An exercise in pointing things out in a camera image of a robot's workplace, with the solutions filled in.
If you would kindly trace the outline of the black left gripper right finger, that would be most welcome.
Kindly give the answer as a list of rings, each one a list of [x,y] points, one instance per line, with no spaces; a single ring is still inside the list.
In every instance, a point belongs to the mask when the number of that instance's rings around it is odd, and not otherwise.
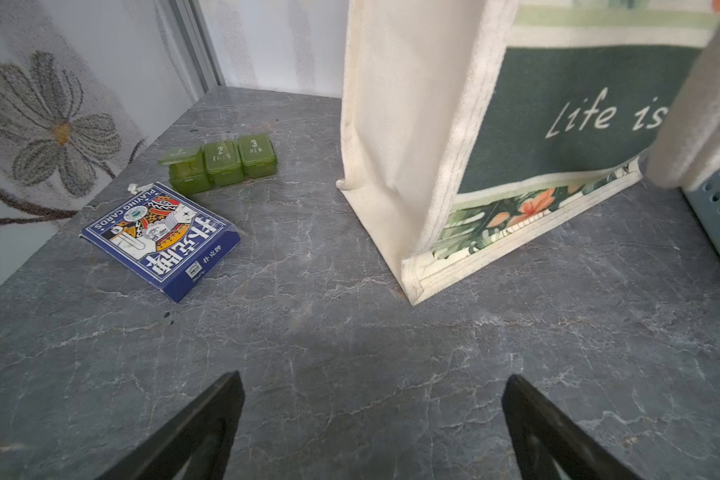
[[[513,374],[502,411],[524,479],[637,479],[524,377]]]

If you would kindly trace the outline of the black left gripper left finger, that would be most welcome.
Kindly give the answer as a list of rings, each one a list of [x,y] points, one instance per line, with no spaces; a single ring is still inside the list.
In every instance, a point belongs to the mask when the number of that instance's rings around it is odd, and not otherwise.
[[[237,371],[221,375],[101,479],[222,479],[245,391]]]

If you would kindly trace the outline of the canvas tote bag floral print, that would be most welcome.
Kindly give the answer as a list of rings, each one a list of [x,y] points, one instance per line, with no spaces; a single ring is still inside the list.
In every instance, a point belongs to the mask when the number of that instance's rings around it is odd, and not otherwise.
[[[720,170],[720,1],[354,1],[338,188],[419,304]]]

